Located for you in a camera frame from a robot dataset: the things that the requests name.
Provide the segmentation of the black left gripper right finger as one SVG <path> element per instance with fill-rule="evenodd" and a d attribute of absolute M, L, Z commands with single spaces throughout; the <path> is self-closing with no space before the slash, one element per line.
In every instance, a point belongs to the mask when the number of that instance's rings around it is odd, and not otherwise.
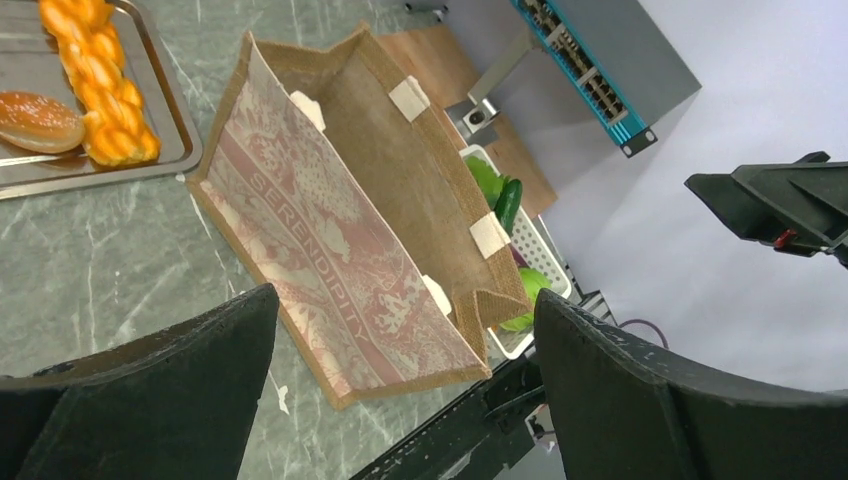
<path fill-rule="evenodd" d="M 847 398 L 697 363 L 543 290 L 540 366 L 570 479 L 843 479 Z"/>

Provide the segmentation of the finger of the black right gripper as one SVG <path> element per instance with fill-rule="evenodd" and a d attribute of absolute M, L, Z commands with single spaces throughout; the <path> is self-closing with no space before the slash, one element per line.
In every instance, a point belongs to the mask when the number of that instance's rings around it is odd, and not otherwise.
<path fill-rule="evenodd" d="M 685 185 L 741 240 L 847 263 L 847 164 L 832 163 L 824 151 L 789 164 L 693 174 Z"/>

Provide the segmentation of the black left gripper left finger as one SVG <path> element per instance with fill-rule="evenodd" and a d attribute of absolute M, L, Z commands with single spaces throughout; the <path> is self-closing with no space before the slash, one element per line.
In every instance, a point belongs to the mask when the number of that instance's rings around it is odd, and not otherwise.
<path fill-rule="evenodd" d="M 1 380 L 5 479 L 234 479 L 279 300 L 263 284 L 192 319 Z"/>

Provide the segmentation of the white perforated plastic basket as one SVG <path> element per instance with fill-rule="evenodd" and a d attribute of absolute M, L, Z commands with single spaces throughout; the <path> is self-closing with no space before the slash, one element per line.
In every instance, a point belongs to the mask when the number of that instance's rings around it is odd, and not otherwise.
<path fill-rule="evenodd" d="M 497 174 L 503 175 L 495 167 L 486 150 L 479 145 L 467 146 L 459 152 L 459 155 L 464 162 L 469 156 L 481 158 Z M 509 180 L 508 176 L 503 176 L 507 181 Z M 520 208 L 511 235 L 511 247 L 514 251 L 516 263 L 544 274 L 551 282 L 551 289 L 568 299 L 576 292 L 576 287 L 566 272 L 566 267 L 548 245 L 546 234 L 547 230 L 541 218 L 532 219 L 523 208 Z M 493 343 L 510 360 L 519 358 L 534 340 L 531 328 L 521 332 L 512 332 L 499 327 L 491 327 L 488 332 Z"/>

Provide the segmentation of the green bumpy cucumber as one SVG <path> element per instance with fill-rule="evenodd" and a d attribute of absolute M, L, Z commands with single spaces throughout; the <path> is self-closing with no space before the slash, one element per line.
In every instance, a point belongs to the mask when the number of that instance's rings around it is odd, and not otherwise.
<path fill-rule="evenodd" d="M 497 174 L 486 161 L 476 156 L 467 157 L 465 163 L 488 206 L 494 210 L 507 179 L 503 175 Z"/>

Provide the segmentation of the burlap grocery bag pink print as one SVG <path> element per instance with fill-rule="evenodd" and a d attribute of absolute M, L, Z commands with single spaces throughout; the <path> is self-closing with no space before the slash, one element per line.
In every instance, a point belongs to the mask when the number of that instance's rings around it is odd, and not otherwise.
<path fill-rule="evenodd" d="M 329 403 L 488 379 L 530 302 L 509 238 L 417 79 L 366 24 L 327 49 L 243 36 L 189 188 Z"/>

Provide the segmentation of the green cabbage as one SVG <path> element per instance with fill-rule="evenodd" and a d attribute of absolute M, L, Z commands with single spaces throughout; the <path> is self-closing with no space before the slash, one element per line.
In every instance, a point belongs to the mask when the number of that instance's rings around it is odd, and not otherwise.
<path fill-rule="evenodd" d="M 522 284 L 524 285 L 526 295 L 531 303 L 531 309 L 528 313 L 515 317 L 499 325 L 500 329 L 512 332 L 521 332 L 533 327 L 534 308 L 539 291 L 544 288 L 551 288 L 550 280 L 541 272 L 530 267 L 520 267 L 518 271 Z"/>

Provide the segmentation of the dark green cucumber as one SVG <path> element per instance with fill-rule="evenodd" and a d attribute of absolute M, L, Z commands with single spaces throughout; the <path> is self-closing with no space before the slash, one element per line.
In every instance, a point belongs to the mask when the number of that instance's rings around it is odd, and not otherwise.
<path fill-rule="evenodd" d="M 505 182 L 495 204 L 495 216 L 508 236 L 512 235 L 522 196 L 523 183 L 519 179 L 509 179 Z"/>

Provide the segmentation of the orange braided bread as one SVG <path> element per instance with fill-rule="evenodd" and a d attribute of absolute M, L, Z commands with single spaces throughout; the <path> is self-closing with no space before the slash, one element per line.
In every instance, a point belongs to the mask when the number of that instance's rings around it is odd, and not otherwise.
<path fill-rule="evenodd" d="M 143 116 L 144 99 L 124 73 L 126 58 L 104 0 L 40 0 L 44 29 L 57 43 L 60 62 L 84 107 L 88 156 L 104 167 L 127 167 L 159 157 L 161 141 Z"/>

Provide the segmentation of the round brown bun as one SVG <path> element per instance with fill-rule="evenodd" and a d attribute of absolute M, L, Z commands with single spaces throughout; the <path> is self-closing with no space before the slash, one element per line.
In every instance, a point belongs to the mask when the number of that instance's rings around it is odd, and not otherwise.
<path fill-rule="evenodd" d="M 1 138 L 15 146 L 57 154 L 80 146 L 85 133 L 82 117 L 51 97 L 24 91 L 1 93 Z"/>

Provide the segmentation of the silver metal tray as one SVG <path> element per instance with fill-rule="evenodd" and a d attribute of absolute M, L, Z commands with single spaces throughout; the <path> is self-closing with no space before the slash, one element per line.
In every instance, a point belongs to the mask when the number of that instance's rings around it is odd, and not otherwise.
<path fill-rule="evenodd" d="M 140 2 L 2 3 L 3 198 L 181 173 L 202 153 Z"/>

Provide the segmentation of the wooden board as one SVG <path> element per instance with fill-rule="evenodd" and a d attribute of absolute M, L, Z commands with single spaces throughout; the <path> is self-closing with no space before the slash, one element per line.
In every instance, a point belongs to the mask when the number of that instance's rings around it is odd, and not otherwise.
<path fill-rule="evenodd" d="M 440 121 L 455 146 L 484 147 L 496 167 L 524 182 L 523 207 L 532 219 L 554 204 L 557 194 L 506 114 L 480 127 L 469 128 L 464 122 L 475 108 L 468 92 L 480 73 L 447 26 L 385 34 L 378 39 L 402 69 L 419 80 L 433 107 L 444 111 Z"/>

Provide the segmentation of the blue grey network switch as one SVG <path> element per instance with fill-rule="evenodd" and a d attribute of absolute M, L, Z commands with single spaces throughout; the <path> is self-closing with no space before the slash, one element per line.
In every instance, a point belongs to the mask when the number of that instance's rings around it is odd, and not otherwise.
<path fill-rule="evenodd" d="M 638 0 L 517 0 L 513 7 L 606 134 L 631 158 L 702 87 Z"/>

